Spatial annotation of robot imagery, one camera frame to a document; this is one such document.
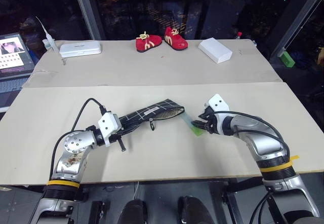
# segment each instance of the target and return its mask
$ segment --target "dark window glass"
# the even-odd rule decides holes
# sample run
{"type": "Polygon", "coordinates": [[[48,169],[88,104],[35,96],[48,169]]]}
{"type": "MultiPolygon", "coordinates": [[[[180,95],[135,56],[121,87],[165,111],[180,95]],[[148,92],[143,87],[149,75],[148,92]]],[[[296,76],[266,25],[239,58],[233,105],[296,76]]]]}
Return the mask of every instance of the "dark window glass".
{"type": "Polygon", "coordinates": [[[167,26],[186,39],[242,38],[262,42],[290,0],[97,0],[106,39],[134,39],[167,26]]]}
{"type": "Polygon", "coordinates": [[[0,0],[0,34],[19,32],[38,57],[46,50],[35,16],[55,39],[90,39],[77,0],[0,0]]]}

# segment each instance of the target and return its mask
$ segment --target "white cable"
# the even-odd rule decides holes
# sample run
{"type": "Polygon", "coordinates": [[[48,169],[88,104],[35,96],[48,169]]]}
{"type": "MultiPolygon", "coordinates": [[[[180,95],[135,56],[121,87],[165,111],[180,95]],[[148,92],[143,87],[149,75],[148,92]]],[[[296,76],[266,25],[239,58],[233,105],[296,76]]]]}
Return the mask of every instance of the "white cable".
{"type": "Polygon", "coordinates": [[[139,185],[140,185],[140,182],[138,181],[138,182],[137,182],[136,189],[135,189],[135,192],[134,192],[134,195],[133,195],[133,200],[135,200],[136,193],[137,193],[137,190],[138,190],[139,185]]]}

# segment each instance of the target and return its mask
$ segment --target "black cable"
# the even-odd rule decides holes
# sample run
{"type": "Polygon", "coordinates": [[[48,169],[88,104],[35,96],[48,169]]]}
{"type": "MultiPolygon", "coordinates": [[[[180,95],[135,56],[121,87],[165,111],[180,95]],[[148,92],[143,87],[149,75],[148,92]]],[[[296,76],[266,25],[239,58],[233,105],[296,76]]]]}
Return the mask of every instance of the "black cable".
{"type": "Polygon", "coordinates": [[[65,134],[63,134],[56,142],[55,146],[54,146],[54,149],[53,149],[53,153],[52,153],[52,160],[51,160],[51,170],[50,170],[50,178],[49,180],[51,180],[52,178],[52,174],[53,174],[53,170],[54,170],[54,161],[55,161],[55,154],[56,154],[56,149],[60,143],[60,141],[63,139],[63,137],[65,137],[66,135],[68,134],[71,134],[73,132],[76,132],[76,131],[84,131],[84,130],[71,130],[65,134]]]}
{"type": "Polygon", "coordinates": [[[281,134],[279,133],[279,131],[273,126],[271,125],[270,123],[268,123],[267,121],[257,117],[257,116],[253,116],[253,115],[250,115],[250,114],[245,114],[245,113],[241,113],[241,112],[235,112],[235,111],[216,111],[216,112],[213,112],[213,113],[210,113],[210,114],[207,114],[205,116],[211,116],[211,115],[214,115],[214,114],[237,114],[237,115],[242,115],[242,116],[245,116],[245,117],[248,117],[248,118],[251,118],[251,119],[255,119],[261,123],[264,123],[265,125],[269,126],[274,132],[275,134],[283,140],[281,134]]]}
{"type": "Polygon", "coordinates": [[[248,118],[251,118],[251,119],[255,119],[265,125],[267,125],[268,127],[270,127],[274,133],[278,136],[278,139],[275,139],[275,140],[281,140],[279,141],[280,143],[283,144],[284,148],[286,149],[286,153],[287,153],[287,158],[288,158],[288,161],[290,160],[290,149],[288,147],[288,145],[284,142],[284,139],[282,138],[282,135],[279,133],[279,131],[273,126],[271,125],[270,123],[268,123],[267,121],[259,118],[259,117],[256,117],[256,116],[253,116],[253,115],[250,115],[250,114],[245,114],[245,113],[241,113],[241,112],[235,112],[235,111],[216,111],[216,112],[213,112],[213,113],[210,113],[210,114],[207,114],[205,115],[206,117],[207,116],[211,116],[211,115],[215,115],[215,114],[237,114],[237,115],[242,115],[242,116],[245,116],[245,117],[248,117],[248,118]]]}
{"type": "Polygon", "coordinates": [[[260,211],[259,211],[259,217],[258,217],[258,224],[261,224],[261,219],[262,219],[262,212],[263,212],[263,207],[265,205],[266,201],[263,201],[261,207],[260,207],[260,211]]]}
{"type": "Polygon", "coordinates": [[[235,133],[240,133],[240,132],[251,132],[251,133],[257,133],[257,134],[261,134],[261,135],[264,135],[264,136],[267,136],[267,137],[270,137],[270,138],[273,138],[277,141],[279,141],[283,147],[286,149],[286,153],[287,153],[287,158],[288,158],[288,161],[290,161],[290,149],[289,149],[289,146],[287,145],[286,142],[284,142],[282,139],[278,138],[278,137],[275,137],[273,136],[272,134],[269,134],[269,133],[266,133],[266,132],[262,132],[262,131],[259,131],[259,130],[252,130],[252,129],[242,129],[242,130],[237,130],[234,132],[235,133]]]}
{"type": "Polygon", "coordinates": [[[79,114],[77,115],[77,117],[76,117],[76,119],[75,119],[75,122],[74,122],[74,124],[73,124],[73,126],[72,126],[71,131],[73,131],[73,130],[75,129],[75,126],[76,126],[77,122],[79,121],[79,118],[80,118],[80,116],[81,116],[81,114],[82,114],[82,112],[83,112],[83,109],[86,107],[86,105],[87,105],[88,102],[90,102],[90,101],[93,101],[93,102],[95,102],[96,104],[98,104],[99,107],[100,107],[100,111],[102,111],[102,108],[104,108],[104,106],[103,106],[102,104],[100,104],[97,100],[95,100],[95,99],[93,99],[93,98],[89,98],[89,99],[87,99],[87,100],[85,101],[85,103],[82,105],[82,107],[81,107],[81,109],[80,109],[80,111],[79,111],[79,114]]]}
{"type": "Polygon", "coordinates": [[[270,138],[273,138],[275,139],[276,141],[279,141],[280,143],[282,144],[286,144],[282,139],[280,139],[279,137],[275,137],[274,135],[272,134],[269,134],[267,132],[263,132],[263,131],[259,131],[259,130],[253,130],[253,129],[240,129],[240,130],[237,130],[237,131],[234,131],[233,132],[233,135],[234,134],[237,134],[237,133],[241,133],[241,132],[250,132],[250,133],[255,133],[255,134],[261,134],[261,135],[264,135],[264,136],[267,136],[267,137],[270,137],[270,138]]]}
{"type": "Polygon", "coordinates": [[[80,116],[81,116],[81,114],[82,114],[82,112],[83,112],[83,109],[85,108],[85,106],[86,106],[86,105],[88,104],[88,102],[90,102],[90,101],[93,101],[93,102],[95,102],[96,104],[99,105],[100,112],[101,112],[102,115],[104,115],[105,112],[107,112],[107,110],[105,109],[105,107],[104,107],[102,104],[100,104],[97,100],[95,100],[94,98],[89,98],[89,99],[87,99],[87,100],[85,101],[85,103],[82,105],[82,107],[81,107],[81,109],[80,109],[80,111],[79,111],[79,113],[78,113],[78,115],[77,115],[77,117],[76,117],[76,119],[75,119],[75,122],[74,122],[74,124],[73,124],[73,127],[72,127],[71,131],[69,131],[69,132],[65,133],[64,135],[62,135],[62,136],[59,138],[59,140],[56,142],[55,146],[54,146],[53,153],[52,153],[51,170],[50,170],[50,178],[49,178],[49,180],[51,180],[51,178],[52,178],[52,174],[53,174],[53,170],[54,170],[54,161],[55,161],[56,149],[57,149],[57,147],[58,147],[60,141],[63,139],[63,137],[65,137],[65,136],[68,135],[68,134],[71,134],[72,132],[75,132],[75,131],[84,131],[84,130],[74,130],[74,129],[75,129],[75,126],[76,126],[78,120],[80,119],[80,116]]]}
{"type": "Polygon", "coordinates": [[[258,209],[259,209],[259,206],[263,204],[263,202],[266,201],[266,199],[271,195],[271,192],[268,192],[263,198],[262,200],[260,200],[260,202],[257,204],[257,206],[255,207],[253,213],[252,213],[252,216],[251,216],[251,219],[250,219],[250,222],[249,224],[253,224],[253,221],[254,221],[254,217],[255,217],[255,214],[257,213],[258,209]]]}

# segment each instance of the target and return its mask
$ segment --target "zipper pull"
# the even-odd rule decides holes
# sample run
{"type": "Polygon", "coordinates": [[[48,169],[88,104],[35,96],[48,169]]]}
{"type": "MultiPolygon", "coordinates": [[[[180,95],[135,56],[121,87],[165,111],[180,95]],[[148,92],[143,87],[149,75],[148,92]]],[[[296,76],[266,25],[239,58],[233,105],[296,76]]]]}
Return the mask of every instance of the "zipper pull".
{"type": "Polygon", "coordinates": [[[152,130],[152,131],[155,130],[155,127],[154,127],[154,125],[153,125],[153,119],[150,118],[150,119],[149,119],[149,122],[150,122],[151,130],[152,130]]]}

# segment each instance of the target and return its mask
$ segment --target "shoelace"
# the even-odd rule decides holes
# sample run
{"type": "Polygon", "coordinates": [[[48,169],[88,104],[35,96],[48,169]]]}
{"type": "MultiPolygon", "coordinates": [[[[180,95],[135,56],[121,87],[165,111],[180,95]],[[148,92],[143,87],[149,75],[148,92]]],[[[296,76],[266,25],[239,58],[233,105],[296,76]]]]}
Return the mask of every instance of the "shoelace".
{"type": "Polygon", "coordinates": [[[178,33],[179,33],[179,31],[176,28],[173,28],[172,31],[171,31],[172,35],[176,35],[178,33]]]}
{"type": "Polygon", "coordinates": [[[136,38],[136,39],[142,39],[142,40],[144,40],[144,39],[146,39],[146,38],[149,38],[150,37],[150,35],[148,35],[148,34],[146,34],[146,31],[144,31],[144,33],[143,34],[140,34],[140,36],[138,37],[138,38],[136,38]]]}

